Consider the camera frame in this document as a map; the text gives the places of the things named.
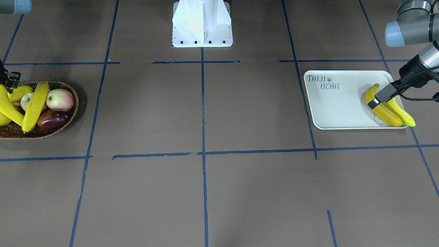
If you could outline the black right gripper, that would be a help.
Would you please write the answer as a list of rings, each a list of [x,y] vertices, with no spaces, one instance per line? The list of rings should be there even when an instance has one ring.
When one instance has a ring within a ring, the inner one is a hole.
[[[8,93],[12,94],[14,89],[18,88],[20,77],[20,72],[8,72],[0,60],[0,83],[5,86]]]

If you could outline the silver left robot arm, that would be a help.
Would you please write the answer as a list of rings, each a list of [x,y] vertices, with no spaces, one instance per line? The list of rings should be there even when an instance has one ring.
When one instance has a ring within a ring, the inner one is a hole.
[[[368,99],[374,109],[388,103],[410,88],[420,89],[431,80],[438,82],[439,16],[437,0],[402,0],[397,20],[386,25],[385,42],[389,47],[427,44],[399,70],[400,78],[385,86]]]

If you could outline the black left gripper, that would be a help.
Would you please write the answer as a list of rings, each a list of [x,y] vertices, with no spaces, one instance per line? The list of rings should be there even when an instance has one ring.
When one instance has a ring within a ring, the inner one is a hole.
[[[411,87],[420,89],[431,80],[434,80],[429,67],[420,59],[420,55],[413,57],[399,70],[400,81],[392,82],[380,91],[377,91],[379,84],[367,89],[367,106],[370,109],[376,108],[381,103],[387,103],[399,94],[400,90],[407,90]],[[439,103],[439,92],[433,95],[432,100]]]

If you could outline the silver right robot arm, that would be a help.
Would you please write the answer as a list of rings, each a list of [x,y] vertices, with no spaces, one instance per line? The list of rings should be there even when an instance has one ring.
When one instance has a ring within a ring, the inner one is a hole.
[[[1,0],[0,13],[12,15],[28,14],[32,10],[31,0]],[[21,78],[20,72],[8,71],[5,69],[3,61],[0,61],[0,83],[8,93],[13,93],[18,88]]]

